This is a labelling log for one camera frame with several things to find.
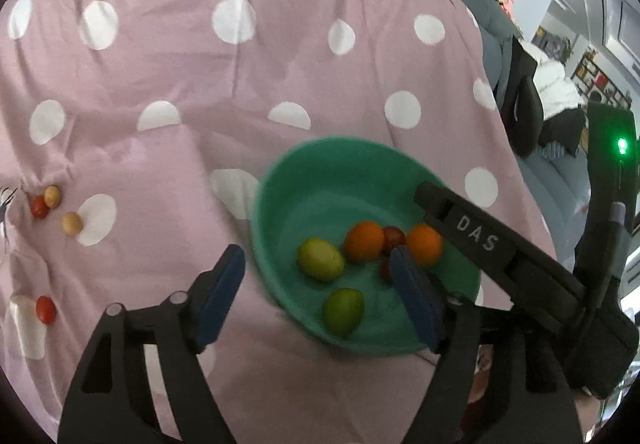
lime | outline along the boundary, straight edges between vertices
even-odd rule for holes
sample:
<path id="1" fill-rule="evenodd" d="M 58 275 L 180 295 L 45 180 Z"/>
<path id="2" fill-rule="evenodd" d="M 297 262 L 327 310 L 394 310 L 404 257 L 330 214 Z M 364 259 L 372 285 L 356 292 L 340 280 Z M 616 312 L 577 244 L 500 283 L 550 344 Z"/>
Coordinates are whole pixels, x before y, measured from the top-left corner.
<path id="1" fill-rule="evenodd" d="M 334 281 L 344 273 L 344 258 L 326 240 L 312 238 L 298 248 L 298 263 L 306 275 L 320 281 Z"/>
<path id="2" fill-rule="evenodd" d="M 334 336 L 346 338 L 362 321 L 364 296 L 357 289 L 337 289 L 324 304 L 324 324 Z"/>

pink blanket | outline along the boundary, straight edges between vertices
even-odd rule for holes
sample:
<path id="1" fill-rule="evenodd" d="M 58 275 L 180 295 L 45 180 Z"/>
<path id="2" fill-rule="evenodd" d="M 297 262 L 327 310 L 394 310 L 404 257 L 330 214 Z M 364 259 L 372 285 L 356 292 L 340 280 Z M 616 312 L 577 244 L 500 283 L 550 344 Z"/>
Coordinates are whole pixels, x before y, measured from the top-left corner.
<path id="1" fill-rule="evenodd" d="M 258 181 L 332 134 L 392 145 L 553 254 L 460 0 L 9 0 L 0 12 L 0 182 L 18 187 L 0 268 L 0 365 L 53 437 L 95 323 L 186 289 L 229 243 L 250 256 Z M 55 183 L 62 206 L 32 219 Z M 85 223 L 76 238 L 63 212 Z M 508 307 L 486 277 L 484 301 Z M 49 326 L 34 301 L 58 309 Z M 175 435 L 157 353 L 148 367 Z M 433 373 L 307 336 L 254 264 L 201 357 L 241 444 L 392 444 Z"/>

green bowl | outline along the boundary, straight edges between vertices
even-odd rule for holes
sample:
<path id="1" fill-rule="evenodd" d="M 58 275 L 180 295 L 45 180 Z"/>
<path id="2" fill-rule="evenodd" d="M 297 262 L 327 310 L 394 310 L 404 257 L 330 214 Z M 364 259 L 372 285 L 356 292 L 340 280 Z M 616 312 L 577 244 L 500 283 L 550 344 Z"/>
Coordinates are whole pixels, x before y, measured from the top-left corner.
<path id="1" fill-rule="evenodd" d="M 329 137 L 300 145 L 269 170 L 254 202 L 252 240 L 262 277 L 276 300 L 311 334 L 360 354 L 392 356 L 424 348 L 393 287 L 378 276 L 379 261 L 347 264 L 344 275 L 321 283 L 304 275 L 298 246 L 319 237 L 336 247 L 362 220 L 405 232 L 423 222 L 414 203 L 426 180 L 442 184 L 414 159 L 363 139 Z M 446 244 L 431 269 L 449 292 L 476 299 L 480 272 Z M 365 298 L 361 325 L 347 339 L 329 334 L 322 307 L 335 289 L 359 289 Z"/>

blue gripper pad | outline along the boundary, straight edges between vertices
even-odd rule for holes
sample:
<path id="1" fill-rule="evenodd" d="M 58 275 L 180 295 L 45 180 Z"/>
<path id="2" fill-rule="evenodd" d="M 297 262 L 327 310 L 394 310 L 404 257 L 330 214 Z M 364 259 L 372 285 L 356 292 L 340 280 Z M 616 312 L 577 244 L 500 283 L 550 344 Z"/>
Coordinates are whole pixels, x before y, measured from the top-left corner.
<path id="1" fill-rule="evenodd" d="M 193 282 L 189 291 L 191 316 L 195 323 L 194 343 L 200 351 L 218 339 L 244 277 L 244 267 L 244 251 L 230 244 L 215 267 Z"/>
<path id="2" fill-rule="evenodd" d="M 445 298 L 427 273 L 415 264 L 406 246 L 396 247 L 389 260 L 394 287 L 409 319 L 414 324 L 418 338 L 429 350 L 436 352 L 446 337 L 444 328 Z"/>

screw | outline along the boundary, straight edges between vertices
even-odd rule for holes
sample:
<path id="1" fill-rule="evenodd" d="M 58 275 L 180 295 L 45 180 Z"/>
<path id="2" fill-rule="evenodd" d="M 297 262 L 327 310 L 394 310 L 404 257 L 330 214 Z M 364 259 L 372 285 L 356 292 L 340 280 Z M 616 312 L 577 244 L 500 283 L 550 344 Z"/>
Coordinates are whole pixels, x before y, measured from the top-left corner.
<path id="1" fill-rule="evenodd" d="M 107 307 L 106 313 L 107 316 L 117 316 L 122 312 L 122 304 L 121 303 L 112 303 Z"/>
<path id="2" fill-rule="evenodd" d="M 169 301 L 174 305 L 181 305 L 189 299 L 189 295 L 185 291 L 177 291 L 169 296 Z"/>

